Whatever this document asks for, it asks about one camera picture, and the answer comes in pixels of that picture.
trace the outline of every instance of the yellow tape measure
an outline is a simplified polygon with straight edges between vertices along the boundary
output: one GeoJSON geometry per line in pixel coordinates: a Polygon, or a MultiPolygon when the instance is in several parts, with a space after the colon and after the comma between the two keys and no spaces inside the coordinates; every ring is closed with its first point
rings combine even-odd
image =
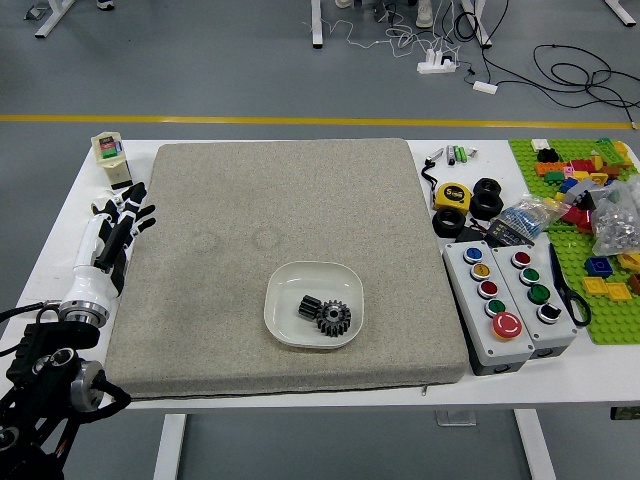
{"type": "Polygon", "coordinates": [[[438,210],[442,207],[453,207],[460,210],[464,215],[469,211],[471,203],[471,192],[460,183],[444,183],[438,189],[434,208],[438,210]]]}

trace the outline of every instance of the yellow floor line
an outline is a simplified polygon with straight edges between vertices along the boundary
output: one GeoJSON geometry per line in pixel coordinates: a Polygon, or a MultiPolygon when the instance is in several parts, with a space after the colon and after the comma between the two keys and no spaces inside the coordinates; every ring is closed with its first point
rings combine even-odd
{"type": "Polygon", "coordinates": [[[529,122],[517,120],[445,120],[339,117],[188,117],[153,115],[0,115],[0,122],[44,123],[193,123],[236,125],[333,125],[374,127],[555,128],[628,130],[628,122],[529,122]]]}

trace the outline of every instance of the white bowl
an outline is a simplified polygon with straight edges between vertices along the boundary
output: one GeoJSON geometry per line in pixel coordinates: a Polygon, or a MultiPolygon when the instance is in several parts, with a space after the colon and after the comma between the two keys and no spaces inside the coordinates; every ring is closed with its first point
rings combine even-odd
{"type": "Polygon", "coordinates": [[[339,263],[291,262],[271,275],[264,302],[264,322],[280,342],[293,347],[330,349],[346,345],[362,328],[364,297],[362,282],[353,270],[339,263]],[[313,320],[298,314],[302,297],[322,302],[340,301],[351,311],[349,330],[328,337],[313,320]]]}

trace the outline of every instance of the gear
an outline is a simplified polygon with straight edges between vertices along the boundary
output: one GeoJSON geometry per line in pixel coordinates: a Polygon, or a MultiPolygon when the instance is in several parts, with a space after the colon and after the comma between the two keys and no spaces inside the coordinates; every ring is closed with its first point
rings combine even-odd
{"type": "Polygon", "coordinates": [[[298,307],[298,313],[305,318],[315,320],[322,309],[322,301],[310,295],[305,295],[298,307]]]}
{"type": "Polygon", "coordinates": [[[330,300],[324,302],[316,316],[318,328],[328,337],[344,334],[351,326],[351,310],[342,302],[330,300]]]}

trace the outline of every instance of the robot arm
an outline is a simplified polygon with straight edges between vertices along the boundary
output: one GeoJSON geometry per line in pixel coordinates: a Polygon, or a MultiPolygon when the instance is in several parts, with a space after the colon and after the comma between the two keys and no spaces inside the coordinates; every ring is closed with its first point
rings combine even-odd
{"type": "Polygon", "coordinates": [[[111,303],[124,287],[130,248],[137,235],[155,223],[146,218],[153,206],[141,208],[144,184],[136,184],[93,207],[73,267],[75,281],[61,302],[41,302],[0,314],[0,322],[38,310],[7,371],[13,388],[0,399],[0,480],[63,479],[62,469],[75,435],[84,423],[110,417],[126,408],[131,397],[108,382],[100,362],[80,357],[93,348],[99,328],[109,319],[111,303]],[[54,311],[57,322],[42,322],[54,311]],[[104,394],[113,402],[99,408],[104,394]],[[42,444],[67,420],[58,446],[46,454],[42,444]]]}

